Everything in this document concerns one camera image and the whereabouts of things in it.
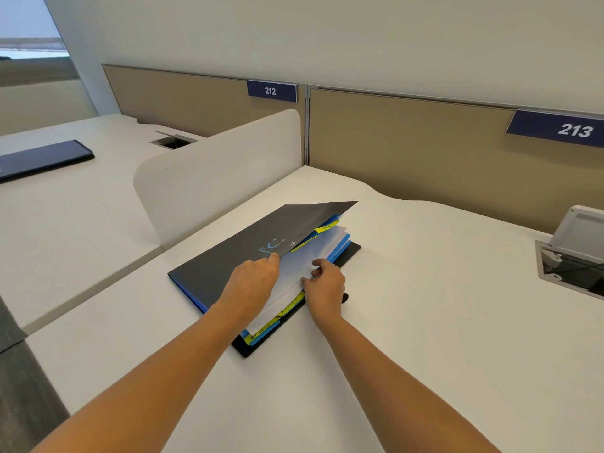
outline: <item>window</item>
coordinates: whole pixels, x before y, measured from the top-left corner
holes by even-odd
[[[0,59],[68,57],[44,0],[0,0]]]

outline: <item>forearm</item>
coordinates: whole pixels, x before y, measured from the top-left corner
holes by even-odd
[[[498,451],[347,321],[321,330],[386,452]]]
[[[74,414],[35,453],[161,451],[239,327],[216,304]]]

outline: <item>black folder on desk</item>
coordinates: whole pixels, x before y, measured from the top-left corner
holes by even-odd
[[[317,228],[337,219],[355,203],[283,205],[224,242],[172,270],[168,275],[195,306],[205,313],[221,296],[236,266],[246,260],[267,257],[271,252],[276,252],[283,258],[311,237]],[[355,243],[345,243],[346,246],[334,254],[337,257],[334,263],[337,265],[345,263],[360,248]],[[243,357],[249,356],[283,325],[286,318],[289,319],[302,306],[303,296],[297,299],[297,302],[280,317],[279,324],[264,331],[252,344],[239,335],[232,343],[235,349]]]
[[[77,140],[49,144],[0,156],[0,183],[94,159]]]

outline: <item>desk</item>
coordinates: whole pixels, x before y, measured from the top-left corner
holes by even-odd
[[[358,200],[343,314],[503,451],[602,451],[604,304],[540,280],[549,236],[385,197],[302,167],[30,336],[71,413],[195,320],[167,272],[283,204]],[[381,448],[306,308],[249,359],[228,349],[166,452]]]
[[[149,143],[157,130],[175,132],[110,115],[0,137],[0,154],[78,139],[96,156],[0,184],[0,296],[24,332],[162,253],[132,186],[141,162],[166,152]]]

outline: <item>person's left hand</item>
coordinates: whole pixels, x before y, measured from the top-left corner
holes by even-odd
[[[243,330],[264,308],[278,277],[279,255],[276,252],[269,258],[246,261],[235,267],[216,304],[237,318]]]

